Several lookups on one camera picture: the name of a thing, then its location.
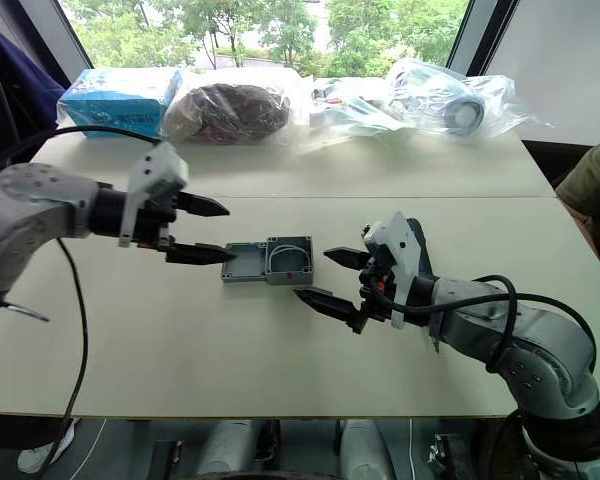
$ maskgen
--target white table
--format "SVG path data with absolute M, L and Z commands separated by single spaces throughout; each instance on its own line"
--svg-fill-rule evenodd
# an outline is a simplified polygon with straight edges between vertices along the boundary
M 600 264 L 550 198 L 223 199 L 230 217 L 183 216 L 183 242 L 312 235 L 314 284 L 351 299 L 357 275 L 320 255 L 359 247 L 362 225 L 419 218 L 434 271 L 500 273 L 521 292 L 582 313 L 599 346 Z M 78 416 L 486 416 L 514 408 L 504 381 L 425 330 L 370 321 L 362 335 L 314 313 L 288 287 L 223 285 L 220 266 L 164 263 L 112 238 L 67 241 L 86 296 L 91 348 Z M 57 245 L 43 247 L 9 298 L 49 315 L 0 315 L 0 412 L 60 414 L 80 356 L 76 297 Z
M 264 146 L 179 146 L 189 190 L 215 197 L 554 197 L 514 132 L 479 144 L 414 135 L 358 138 L 308 150 Z M 35 161 L 126 188 L 149 145 L 134 139 L 52 139 Z

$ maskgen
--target packaged item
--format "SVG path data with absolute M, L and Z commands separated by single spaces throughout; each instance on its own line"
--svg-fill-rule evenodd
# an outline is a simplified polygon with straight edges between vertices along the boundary
M 308 144 L 328 144 L 352 136 L 371 137 L 409 127 L 387 113 L 390 90 L 378 77 L 316 79 Z
M 162 132 L 176 141 L 287 144 L 308 127 L 312 83 L 289 68 L 185 74 Z
M 391 112 L 423 132 L 458 137 L 493 137 L 527 119 L 514 82 L 502 75 L 465 77 L 412 58 L 387 74 Z
M 159 136 L 162 118 L 181 77 L 178 69 L 96 68 L 84 70 L 58 100 L 58 123 L 105 125 Z M 115 136 L 85 132 L 87 136 Z

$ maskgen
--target blue box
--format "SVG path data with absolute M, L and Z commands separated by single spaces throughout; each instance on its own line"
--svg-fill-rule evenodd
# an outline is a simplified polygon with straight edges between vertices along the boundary
M 162 117 L 180 82 L 179 70 L 170 67 L 84 70 L 58 100 L 58 123 L 68 115 L 76 125 L 105 125 L 158 137 Z

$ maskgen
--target clear plastic bag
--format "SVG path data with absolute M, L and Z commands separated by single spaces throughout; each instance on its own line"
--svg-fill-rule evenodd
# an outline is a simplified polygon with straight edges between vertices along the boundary
M 452 138 L 493 137 L 525 120 L 540 122 L 502 75 L 465 77 L 403 58 L 387 77 L 318 79 L 309 143 L 399 129 Z
M 307 144 L 336 143 L 353 136 L 372 137 L 409 125 L 389 115 L 390 90 L 382 78 L 324 78 L 315 81 Z
M 493 137 L 536 120 L 516 98 L 514 81 L 503 75 L 465 77 L 403 58 L 391 67 L 387 81 L 392 111 L 426 133 Z
M 289 68 L 229 68 L 184 73 L 162 123 L 175 140 L 285 145 L 306 134 L 311 78 Z

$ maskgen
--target white sneaker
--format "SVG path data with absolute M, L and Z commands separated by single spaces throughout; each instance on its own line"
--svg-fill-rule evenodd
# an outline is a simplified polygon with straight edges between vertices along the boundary
M 71 421 L 71 424 L 67 429 L 67 433 L 60 441 L 58 451 L 53 456 L 53 460 L 51 460 L 51 463 L 54 463 L 56 460 L 58 460 L 58 458 L 60 458 L 60 455 L 62 455 L 62 452 L 64 452 L 69 447 L 69 445 L 71 445 L 71 442 L 73 442 L 73 437 L 75 436 L 73 427 L 76 423 L 78 423 L 78 420 L 79 419 L 74 418 Z M 24 473 L 36 473 L 42 468 L 42 464 L 47 459 L 47 455 L 49 455 L 51 448 L 53 448 L 53 442 L 43 445 L 39 448 L 34 448 L 32 450 L 23 450 L 22 452 L 20 452 L 20 456 L 18 457 L 18 470 Z

